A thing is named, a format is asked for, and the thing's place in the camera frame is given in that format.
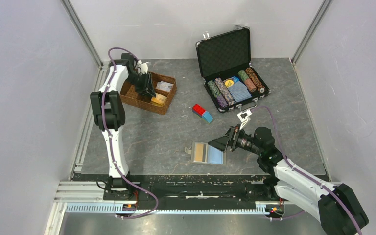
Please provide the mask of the gold credit card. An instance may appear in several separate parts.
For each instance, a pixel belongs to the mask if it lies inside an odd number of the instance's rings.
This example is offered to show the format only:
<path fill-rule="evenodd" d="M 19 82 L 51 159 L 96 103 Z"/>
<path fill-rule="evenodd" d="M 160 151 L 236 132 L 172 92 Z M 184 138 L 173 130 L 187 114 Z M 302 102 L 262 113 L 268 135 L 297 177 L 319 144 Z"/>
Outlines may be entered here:
<path fill-rule="evenodd" d="M 195 162 L 204 162 L 206 159 L 205 154 L 206 146 L 203 143 L 196 143 L 194 145 L 194 161 Z"/>
<path fill-rule="evenodd" d="M 156 95 L 155 97 L 151 98 L 150 103 L 159 107 L 164 106 L 167 100 L 167 97 L 159 93 L 155 93 L 155 95 Z"/>

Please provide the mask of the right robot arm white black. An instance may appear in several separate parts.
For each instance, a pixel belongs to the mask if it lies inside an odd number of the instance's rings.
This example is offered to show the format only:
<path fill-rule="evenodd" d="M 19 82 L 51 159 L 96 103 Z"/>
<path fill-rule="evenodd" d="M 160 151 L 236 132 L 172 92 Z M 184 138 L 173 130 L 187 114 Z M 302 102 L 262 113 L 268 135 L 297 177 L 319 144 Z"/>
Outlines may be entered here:
<path fill-rule="evenodd" d="M 248 135 L 240 126 L 232 126 L 208 144 L 222 152 L 240 148 L 257 154 L 259 167 L 270 175 L 269 183 L 263 186 L 264 196 L 292 202 L 312 215 L 328 235 L 359 235 L 369 224 L 351 187 L 321 180 L 298 167 L 276 148 L 275 138 L 266 127 Z"/>

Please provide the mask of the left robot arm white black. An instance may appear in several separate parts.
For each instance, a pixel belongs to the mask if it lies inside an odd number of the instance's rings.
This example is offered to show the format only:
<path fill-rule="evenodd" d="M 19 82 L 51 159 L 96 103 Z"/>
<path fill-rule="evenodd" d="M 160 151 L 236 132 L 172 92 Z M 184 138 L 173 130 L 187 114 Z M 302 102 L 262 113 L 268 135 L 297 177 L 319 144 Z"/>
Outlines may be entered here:
<path fill-rule="evenodd" d="M 152 98 L 156 93 L 147 67 L 134 55 L 124 53 L 120 60 L 112 59 L 111 63 L 106 81 L 90 94 L 90 101 L 94 123 L 103 134 L 109 160 L 109 177 L 104 190 L 126 200 L 133 196 L 134 186 L 128 178 L 130 171 L 123 150 L 126 114 L 120 91 L 128 82 L 140 95 Z"/>

